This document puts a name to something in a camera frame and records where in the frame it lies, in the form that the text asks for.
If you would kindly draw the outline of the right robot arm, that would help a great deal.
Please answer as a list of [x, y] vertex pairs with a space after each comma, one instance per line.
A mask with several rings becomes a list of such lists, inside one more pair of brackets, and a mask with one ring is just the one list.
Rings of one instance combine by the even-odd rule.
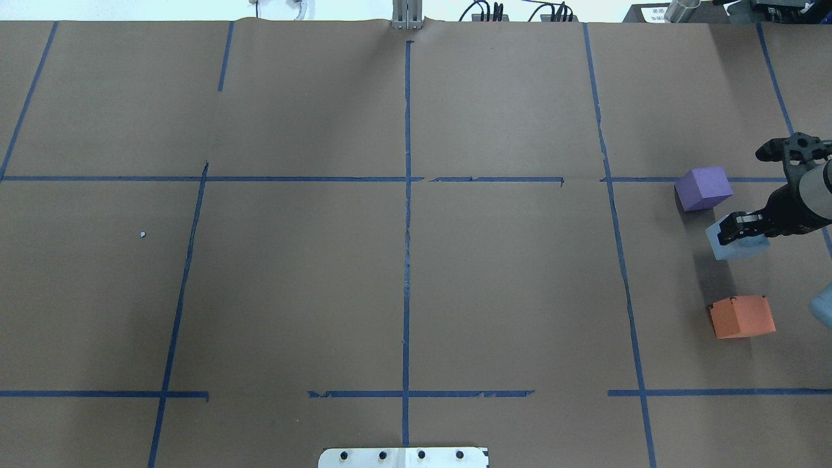
[[755, 156], [782, 163], [786, 183], [757, 211], [734, 211], [705, 231], [715, 258], [735, 258], [746, 238], [805, 235], [831, 223], [829, 140], [805, 133], [776, 137]]

